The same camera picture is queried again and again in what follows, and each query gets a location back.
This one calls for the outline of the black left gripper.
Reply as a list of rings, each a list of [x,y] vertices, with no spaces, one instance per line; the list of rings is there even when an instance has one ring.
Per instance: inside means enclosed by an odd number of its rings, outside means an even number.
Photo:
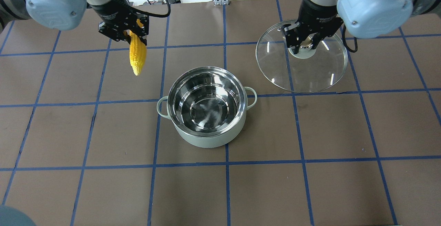
[[[130,10],[110,11],[99,10],[102,22],[98,32],[114,41],[126,41],[131,45],[131,30],[147,46],[149,35],[149,17]]]

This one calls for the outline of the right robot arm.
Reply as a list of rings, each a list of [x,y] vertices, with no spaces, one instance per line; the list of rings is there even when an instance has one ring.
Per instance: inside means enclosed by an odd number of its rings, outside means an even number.
[[[294,23],[281,27],[286,47],[297,54],[332,37],[340,28],[357,39],[374,39],[401,27],[410,17],[440,15],[440,0],[302,0]]]

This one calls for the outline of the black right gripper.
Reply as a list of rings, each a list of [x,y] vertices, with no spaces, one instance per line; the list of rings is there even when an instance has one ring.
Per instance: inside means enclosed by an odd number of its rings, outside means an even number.
[[[312,50],[326,37],[332,37],[343,25],[343,19],[337,16],[336,7],[329,10],[316,10],[308,6],[301,6],[299,18],[282,23],[282,35],[286,47],[293,55],[299,53],[300,44],[308,37],[311,38]]]

